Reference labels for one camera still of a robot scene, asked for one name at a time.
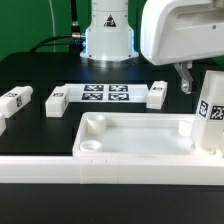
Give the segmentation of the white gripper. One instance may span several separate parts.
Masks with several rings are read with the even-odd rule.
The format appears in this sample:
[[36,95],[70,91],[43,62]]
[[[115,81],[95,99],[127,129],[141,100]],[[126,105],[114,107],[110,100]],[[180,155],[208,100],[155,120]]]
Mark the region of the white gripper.
[[224,0],[147,0],[140,49],[154,65],[175,63],[190,94],[191,61],[224,55]]

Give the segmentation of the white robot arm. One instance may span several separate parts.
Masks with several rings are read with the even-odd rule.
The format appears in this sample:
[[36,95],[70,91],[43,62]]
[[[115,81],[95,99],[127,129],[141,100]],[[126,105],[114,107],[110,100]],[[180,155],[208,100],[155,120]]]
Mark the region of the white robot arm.
[[115,67],[139,54],[154,65],[172,64],[189,94],[192,62],[224,55],[224,0],[147,0],[142,13],[140,51],[128,24],[128,0],[91,0],[84,63]]

